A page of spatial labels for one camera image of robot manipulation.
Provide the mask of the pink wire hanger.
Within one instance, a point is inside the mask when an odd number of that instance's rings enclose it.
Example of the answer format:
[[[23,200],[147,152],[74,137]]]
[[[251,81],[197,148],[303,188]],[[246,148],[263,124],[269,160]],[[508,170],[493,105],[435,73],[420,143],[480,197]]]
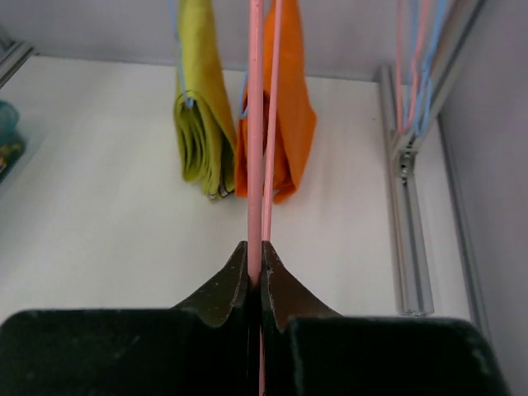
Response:
[[[259,298],[262,243],[271,238],[276,114],[281,53],[283,2],[274,17],[268,130],[263,134],[264,2],[249,3],[247,71],[247,273],[252,294]]]
[[[418,11],[417,16],[421,16],[421,7],[424,1],[418,1]],[[408,66],[403,65],[403,33],[404,33],[404,27],[403,27],[403,2],[398,1],[397,2],[397,28],[396,28],[396,69],[395,69],[395,84],[396,84],[396,127],[397,131],[400,135],[404,134],[411,134],[413,135],[413,132],[408,131],[408,127],[406,126],[408,122],[408,117],[406,116],[407,107],[408,107],[408,94],[412,91],[411,85],[413,84],[413,78],[410,76],[411,71],[411,60],[413,57],[413,15],[411,11],[412,1],[409,3],[409,18],[408,22],[410,24],[409,27],[409,41],[410,48],[408,50]],[[433,1],[431,1],[429,12],[428,12],[428,18],[427,18],[427,27],[425,28],[425,43],[427,44],[429,40],[429,35],[432,28],[432,21],[433,21],[433,14],[434,14],[434,4]]]

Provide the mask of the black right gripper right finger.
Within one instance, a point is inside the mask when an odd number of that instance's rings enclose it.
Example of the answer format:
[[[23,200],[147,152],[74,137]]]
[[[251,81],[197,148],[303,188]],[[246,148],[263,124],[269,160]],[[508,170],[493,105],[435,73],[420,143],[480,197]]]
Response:
[[[262,243],[260,294],[262,324],[269,331],[284,332],[292,318],[341,317],[288,271],[269,241]]]

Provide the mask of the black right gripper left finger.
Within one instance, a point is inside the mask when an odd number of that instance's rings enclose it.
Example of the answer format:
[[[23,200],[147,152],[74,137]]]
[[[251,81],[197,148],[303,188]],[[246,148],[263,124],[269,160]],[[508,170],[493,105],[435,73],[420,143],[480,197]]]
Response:
[[[242,309],[248,289],[248,243],[240,242],[226,264],[172,309],[194,314],[206,326],[219,328]]]

